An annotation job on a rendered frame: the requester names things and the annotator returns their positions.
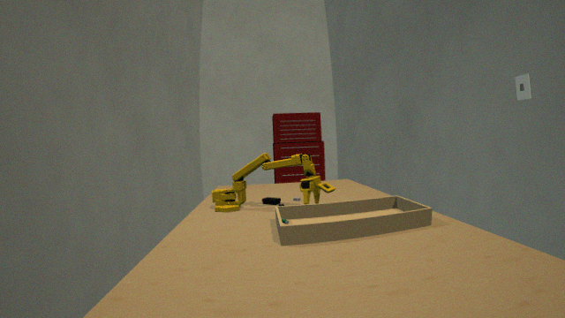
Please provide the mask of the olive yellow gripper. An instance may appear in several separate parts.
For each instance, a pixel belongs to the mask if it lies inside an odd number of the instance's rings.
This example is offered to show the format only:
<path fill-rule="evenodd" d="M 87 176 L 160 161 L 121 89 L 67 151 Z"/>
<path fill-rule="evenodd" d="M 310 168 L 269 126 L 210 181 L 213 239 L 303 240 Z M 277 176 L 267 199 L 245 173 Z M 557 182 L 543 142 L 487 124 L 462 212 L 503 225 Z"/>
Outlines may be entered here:
<path fill-rule="evenodd" d="M 315 204 L 318 204 L 320 200 L 320 189 L 323 190 L 325 193 L 331 193 L 335 190 L 335 188 L 330 184 L 321 183 L 320 176 L 306 177 L 301 179 L 300 182 L 301 183 L 299 187 L 300 187 L 300 191 L 303 192 L 304 195 L 304 204 L 309 204 L 311 192 L 313 192 Z M 314 188 L 314 186 L 316 188 Z"/>

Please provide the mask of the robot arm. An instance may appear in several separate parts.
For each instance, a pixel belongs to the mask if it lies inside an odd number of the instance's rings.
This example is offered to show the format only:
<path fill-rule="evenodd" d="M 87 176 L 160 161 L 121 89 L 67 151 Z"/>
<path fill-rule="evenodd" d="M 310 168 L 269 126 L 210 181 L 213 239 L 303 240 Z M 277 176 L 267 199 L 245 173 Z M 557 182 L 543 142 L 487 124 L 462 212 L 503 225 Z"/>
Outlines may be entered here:
<path fill-rule="evenodd" d="M 310 159 L 309 159 L 310 158 Z M 241 170 L 232 175 L 233 189 L 216 189 L 213 191 L 215 201 L 215 212 L 228 213 L 231 211 L 239 211 L 241 205 L 246 201 L 246 180 L 244 178 L 250 173 L 258 169 L 260 166 L 263 170 L 272 170 L 289 166 L 303 165 L 304 175 L 306 177 L 315 177 L 315 168 L 310 154 L 292 155 L 290 159 L 270 162 L 271 157 L 268 153 L 262 154 L 252 162 L 248 163 Z M 236 195 L 237 193 L 237 195 Z M 236 201 L 238 198 L 238 201 Z"/>

